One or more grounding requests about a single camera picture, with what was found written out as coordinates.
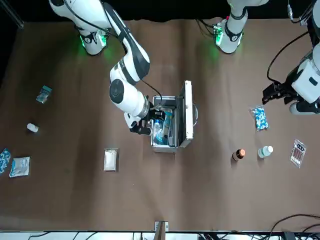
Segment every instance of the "brown tabletop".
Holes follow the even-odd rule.
[[[17,38],[0,92],[0,146],[31,156],[26,177],[0,176],[5,230],[169,229],[268,231],[296,213],[320,214],[319,116],[294,116],[282,100],[265,106],[269,129],[256,132],[249,108],[271,82],[266,72],[282,46],[306,29],[289,20],[249,20],[237,52],[223,54],[192,20],[128,22],[150,57],[144,79],[175,96],[192,81],[198,108],[194,140],[177,154],[155,153],[150,138],[130,133],[109,99],[109,72],[124,55],[109,47],[89,56],[68,23],[27,23]],[[311,49],[308,36],[283,52],[271,76],[283,82]],[[43,85],[52,94],[36,102]],[[142,82],[137,88],[155,93]],[[39,126],[27,132],[27,123]],[[294,139],[307,145],[302,166],[289,161]],[[271,145],[272,155],[257,158]],[[119,172],[103,171],[104,148],[120,148]],[[232,152],[244,148],[237,164]],[[312,221],[288,220],[299,231]]]

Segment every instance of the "metal case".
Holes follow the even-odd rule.
[[[161,102],[160,96],[154,96],[154,106]],[[162,108],[172,109],[172,127],[169,138],[172,138],[168,145],[160,145],[154,141],[154,121],[151,121],[152,135],[151,146],[155,152],[175,153],[178,147],[185,148],[194,139],[194,125],[198,122],[198,109],[192,101],[192,84],[186,80],[182,86],[179,96],[163,96]]]

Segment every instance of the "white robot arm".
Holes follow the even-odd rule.
[[[163,119],[165,115],[155,110],[148,97],[134,87],[148,74],[150,59],[117,12],[100,0],[49,0],[49,3],[57,15],[74,22],[90,55],[98,54],[107,45],[105,35],[114,29],[126,54],[110,71],[110,99],[124,112],[131,132],[150,135],[151,129],[142,126],[142,120]]]
[[[226,54],[233,53],[241,42],[243,29],[248,19],[247,7],[266,4],[269,0],[227,0],[231,12],[227,19],[217,25],[222,33],[215,44]]]
[[[319,13],[320,0],[317,0],[314,2],[311,16],[307,20],[309,34],[310,36],[315,36],[311,37],[312,39],[316,39],[312,42],[313,49],[289,73],[284,83],[275,81],[263,90],[263,104],[273,99],[284,98],[284,104],[294,101],[289,108],[294,115],[320,114]]]

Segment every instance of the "white packet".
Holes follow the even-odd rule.
[[[17,157],[12,160],[10,178],[29,175],[30,157]]]
[[[117,172],[119,164],[119,149],[118,148],[105,148],[103,170]]]

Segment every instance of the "pill blister pack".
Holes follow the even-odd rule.
[[[290,154],[290,161],[296,165],[298,168],[300,168],[301,163],[304,159],[304,156],[306,154],[307,147],[304,145],[301,141],[298,139],[294,140],[293,148]]]

